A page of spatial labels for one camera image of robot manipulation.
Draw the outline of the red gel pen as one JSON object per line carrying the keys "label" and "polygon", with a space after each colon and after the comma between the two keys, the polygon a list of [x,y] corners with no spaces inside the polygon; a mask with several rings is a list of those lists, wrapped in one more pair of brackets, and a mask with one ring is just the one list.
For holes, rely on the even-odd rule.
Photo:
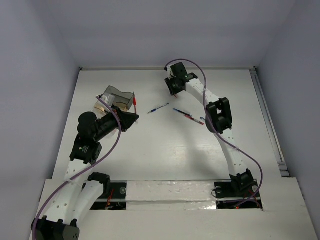
{"label": "red gel pen", "polygon": [[137,115],[137,100],[136,100],[136,95],[135,92],[133,92],[133,106],[134,106],[134,113]]}

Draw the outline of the long red pen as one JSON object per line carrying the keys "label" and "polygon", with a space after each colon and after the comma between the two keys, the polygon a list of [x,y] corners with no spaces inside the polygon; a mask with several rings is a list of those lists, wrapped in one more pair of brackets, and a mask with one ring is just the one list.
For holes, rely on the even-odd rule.
{"label": "long red pen", "polygon": [[202,125],[202,126],[204,125],[204,122],[202,122],[202,121],[200,121],[200,120],[197,120],[197,119],[195,119],[195,118],[193,118],[193,117],[191,117],[191,116],[185,115],[185,117],[186,117],[187,119],[190,119],[191,121],[197,123],[197,124],[200,124],[200,125]]}

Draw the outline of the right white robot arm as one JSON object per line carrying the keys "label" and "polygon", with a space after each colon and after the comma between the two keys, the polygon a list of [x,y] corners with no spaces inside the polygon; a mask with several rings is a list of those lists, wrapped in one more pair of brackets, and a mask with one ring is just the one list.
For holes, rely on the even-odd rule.
{"label": "right white robot arm", "polygon": [[207,89],[207,77],[202,69],[200,72],[204,82],[201,82],[193,72],[188,73],[182,62],[174,64],[171,61],[165,65],[164,70],[168,74],[165,83],[172,96],[185,91],[203,105],[206,127],[219,142],[230,176],[227,187],[216,185],[216,189],[219,190],[217,193],[222,195],[220,198],[226,198],[228,192],[231,193],[232,198],[253,198],[257,194],[252,189],[255,180],[241,157],[243,153],[235,143],[232,132],[233,118],[228,98],[218,97]]}

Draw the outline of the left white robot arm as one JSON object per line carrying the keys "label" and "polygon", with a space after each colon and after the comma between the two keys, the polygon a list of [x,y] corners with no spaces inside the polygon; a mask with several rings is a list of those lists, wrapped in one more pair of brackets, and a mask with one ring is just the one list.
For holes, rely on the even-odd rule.
{"label": "left white robot arm", "polygon": [[34,240],[77,240],[80,224],[98,198],[112,195],[108,174],[95,172],[102,151],[100,140],[114,130],[126,132],[139,115],[112,106],[102,118],[85,112],[78,118],[77,136],[63,184],[46,200],[32,222]]}

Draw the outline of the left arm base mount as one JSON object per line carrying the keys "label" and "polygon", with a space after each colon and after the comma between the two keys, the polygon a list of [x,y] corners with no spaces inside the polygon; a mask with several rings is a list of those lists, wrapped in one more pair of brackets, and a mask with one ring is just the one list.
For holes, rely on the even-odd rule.
{"label": "left arm base mount", "polygon": [[99,197],[91,210],[122,211],[127,209],[127,182],[112,181],[108,196]]}

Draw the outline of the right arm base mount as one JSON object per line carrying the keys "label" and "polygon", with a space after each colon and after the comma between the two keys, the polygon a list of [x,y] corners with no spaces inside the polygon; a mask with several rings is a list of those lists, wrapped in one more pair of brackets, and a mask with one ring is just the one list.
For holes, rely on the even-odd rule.
{"label": "right arm base mount", "polygon": [[258,182],[249,169],[230,176],[229,181],[217,181],[211,195],[217,199],[218,209],[262,209]]}

